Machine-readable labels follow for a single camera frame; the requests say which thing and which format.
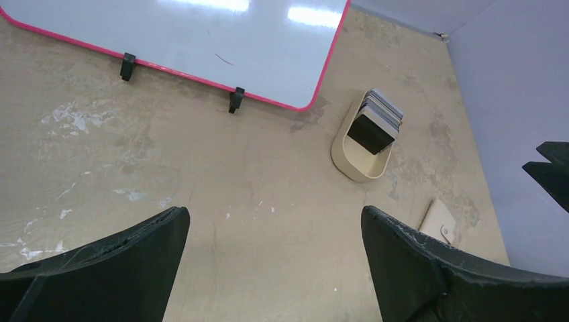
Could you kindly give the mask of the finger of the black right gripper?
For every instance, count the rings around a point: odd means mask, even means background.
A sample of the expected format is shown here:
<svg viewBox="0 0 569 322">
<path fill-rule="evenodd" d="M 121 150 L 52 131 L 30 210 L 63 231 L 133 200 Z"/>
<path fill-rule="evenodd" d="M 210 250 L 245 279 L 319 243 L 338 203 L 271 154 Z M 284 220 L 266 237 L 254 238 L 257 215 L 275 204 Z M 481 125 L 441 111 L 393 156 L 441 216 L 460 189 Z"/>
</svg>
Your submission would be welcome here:
<svg viewBox="0 0 569 322">
<path fill-rule="evenodd" d="M 522 169 L 568 212 L 568 167 L 549 162 L 528 162 Z"/>
<path fill-rule="evenodd" d="M 568 142 L 544 142 L 536 150 L 552 164 L 568 167 L 569 143 Z"/>
</svg>

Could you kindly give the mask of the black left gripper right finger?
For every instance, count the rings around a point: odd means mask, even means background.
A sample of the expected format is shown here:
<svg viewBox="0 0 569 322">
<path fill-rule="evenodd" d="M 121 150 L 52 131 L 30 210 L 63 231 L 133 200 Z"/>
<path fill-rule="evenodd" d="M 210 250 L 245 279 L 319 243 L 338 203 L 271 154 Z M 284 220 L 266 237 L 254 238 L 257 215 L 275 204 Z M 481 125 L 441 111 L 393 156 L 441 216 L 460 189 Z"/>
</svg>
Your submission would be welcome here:
<svg viewBox="0 0 569 322">
<path fill-rule="evenodd" d="M 568 279 L 463 252 L 366 206 L 361 230 L 383 321 L 567 321 Z"/>
</svg>

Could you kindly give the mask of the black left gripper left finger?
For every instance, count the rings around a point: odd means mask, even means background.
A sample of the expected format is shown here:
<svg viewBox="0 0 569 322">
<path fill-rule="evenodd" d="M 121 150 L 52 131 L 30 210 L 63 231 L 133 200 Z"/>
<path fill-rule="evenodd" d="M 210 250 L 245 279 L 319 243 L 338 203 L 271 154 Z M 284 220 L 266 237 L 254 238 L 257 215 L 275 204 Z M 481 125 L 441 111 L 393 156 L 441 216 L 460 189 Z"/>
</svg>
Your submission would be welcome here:
<svg viewBox="0 0 569 322">
<path fill-rule="evenodd" d="M 161 321 L 191 216 L 171 207 L 1 275 L 2 321 Z"/>
</svg>

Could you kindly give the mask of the beige card holder wallet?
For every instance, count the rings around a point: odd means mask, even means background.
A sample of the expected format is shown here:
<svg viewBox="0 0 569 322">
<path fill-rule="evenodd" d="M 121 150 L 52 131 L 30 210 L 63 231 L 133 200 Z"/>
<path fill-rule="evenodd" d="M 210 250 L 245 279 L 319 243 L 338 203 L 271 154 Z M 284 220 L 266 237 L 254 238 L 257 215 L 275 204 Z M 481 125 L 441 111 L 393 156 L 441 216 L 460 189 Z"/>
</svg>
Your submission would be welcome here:
<svg viewBox="0 0 569 322">
<path fill-rule="evenodd" d="M 440 199 L 434 199 L 419 226 L 419 231 L 445 244 L 452 244 L 456 221 Z"/>
</svg>

